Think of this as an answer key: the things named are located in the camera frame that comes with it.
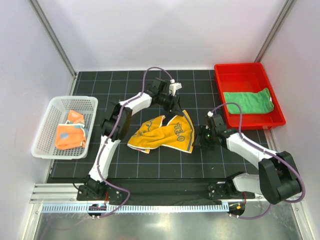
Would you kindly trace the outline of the yellow patterned towel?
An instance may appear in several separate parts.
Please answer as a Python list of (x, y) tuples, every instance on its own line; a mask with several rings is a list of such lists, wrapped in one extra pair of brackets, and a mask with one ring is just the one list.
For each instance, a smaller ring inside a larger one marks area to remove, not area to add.
[(149, 154), (150, 150), (168, 147), (191, 154), (195, 140), (195, 129), (186, 110), (182, 116), (175, 115), (164, 124), (164, 115), (144, 122), (131, 136), (127, 146), (131, 149)]

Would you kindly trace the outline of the green microfiber towel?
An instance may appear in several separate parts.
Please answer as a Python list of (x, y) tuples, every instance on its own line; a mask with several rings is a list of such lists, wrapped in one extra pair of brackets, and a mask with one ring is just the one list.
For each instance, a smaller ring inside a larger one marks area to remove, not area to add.
[(224, 92), (226, 103), (240, 106), (243, 114), (268, 114), (274, 110), (274, 103), (268, 88), (259, 92)]

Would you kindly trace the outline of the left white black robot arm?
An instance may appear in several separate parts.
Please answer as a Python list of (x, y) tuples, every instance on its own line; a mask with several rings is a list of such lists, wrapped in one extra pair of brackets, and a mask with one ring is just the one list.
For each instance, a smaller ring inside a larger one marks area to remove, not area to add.
[(100, 126), (100, 145), (94, 164), (83, 185), (78, 187), (78, 200), (104, 198), (108, 191), (109, 184), (106, 180), (113, 156), (121, 140), (127, 135), (135, 114), (152, 105), (160, 105), (169, 113), (183, 115), (180, 97), (177, 96), (177, 91), (181, 88), (182, 84), (174, 79), (156, 78), (151, 84), (143, 84), (142, 91), (137, 95), (110, 104)]

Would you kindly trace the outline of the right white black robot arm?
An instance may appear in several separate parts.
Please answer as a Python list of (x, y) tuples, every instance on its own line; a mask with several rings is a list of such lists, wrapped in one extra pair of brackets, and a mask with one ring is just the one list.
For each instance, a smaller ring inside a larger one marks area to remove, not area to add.
[(228, 128), (219, 114), (209, 111), (206, 121), (205, 125), (198, 127), (195, 146), (208, 150), (221, 146), (241, 156), (258, 170), (257, 174), (238, 172), (228, 176), (225, 192), (230, 198), (249, 192), (262, 195), (275, 205), (304, 192), (290, 153), (276, 152), (257, 144), (236, 129)]

